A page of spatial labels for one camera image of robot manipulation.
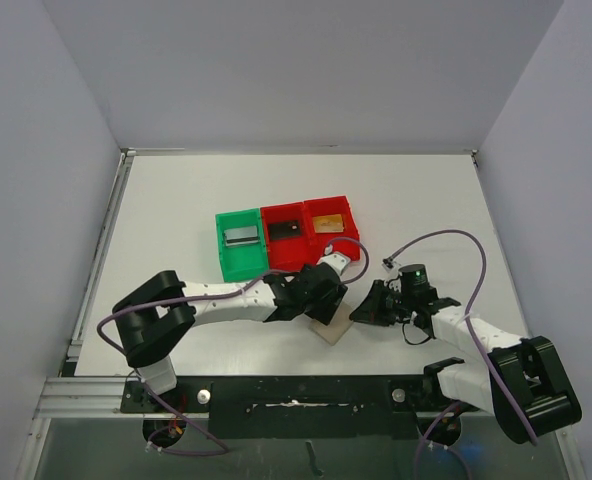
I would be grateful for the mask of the gold card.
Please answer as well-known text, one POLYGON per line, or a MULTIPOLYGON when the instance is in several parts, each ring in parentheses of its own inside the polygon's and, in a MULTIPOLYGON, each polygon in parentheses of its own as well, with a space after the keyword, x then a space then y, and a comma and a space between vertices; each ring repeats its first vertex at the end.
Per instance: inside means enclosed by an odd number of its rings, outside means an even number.
POLYGON ((312 224, 316 234, 342 233, 345 231, 345 223, 341 214, 313 216, 312 224))

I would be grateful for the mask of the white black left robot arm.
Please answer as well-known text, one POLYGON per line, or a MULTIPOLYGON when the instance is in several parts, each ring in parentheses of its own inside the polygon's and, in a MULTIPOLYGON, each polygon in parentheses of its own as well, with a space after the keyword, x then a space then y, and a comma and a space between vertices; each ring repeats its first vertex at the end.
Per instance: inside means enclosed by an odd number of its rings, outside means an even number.
POLYGON ((150 278, 112 309, 120 350, 157 395, 177 386, 170 354, 195 324, 291 321, 305 315, 331 322, 347 292, 350 259, 330 253, 296 272, 270 271, 246 283, 185 283, 174 270, 150 278))

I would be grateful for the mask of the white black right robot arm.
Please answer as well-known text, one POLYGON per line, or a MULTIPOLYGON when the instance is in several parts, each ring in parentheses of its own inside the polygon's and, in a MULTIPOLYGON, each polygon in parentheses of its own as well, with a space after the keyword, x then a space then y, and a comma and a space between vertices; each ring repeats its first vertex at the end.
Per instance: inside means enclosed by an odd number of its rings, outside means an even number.
POLYGON ((466 312, 429 284, 373 282, 351 320, 374 326, 414 325, 457 357, 424 367, 434 402, 460 401, 492 414, 503 433, 522 444, 582 418, 582 408, 553 343, 505 332, 466 312))

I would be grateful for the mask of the beige leather card holder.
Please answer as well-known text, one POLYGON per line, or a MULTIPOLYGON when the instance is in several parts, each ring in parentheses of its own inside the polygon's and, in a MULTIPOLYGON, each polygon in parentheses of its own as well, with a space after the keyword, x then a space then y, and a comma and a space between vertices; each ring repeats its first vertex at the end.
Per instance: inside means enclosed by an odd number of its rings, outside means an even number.
POLYGON ((347 303, 342 302, 328 325, 324 325, 317 320, 311 320, 309 329, 327 344, 334 346, 352 327, 351 313, 351 307, 347 303))

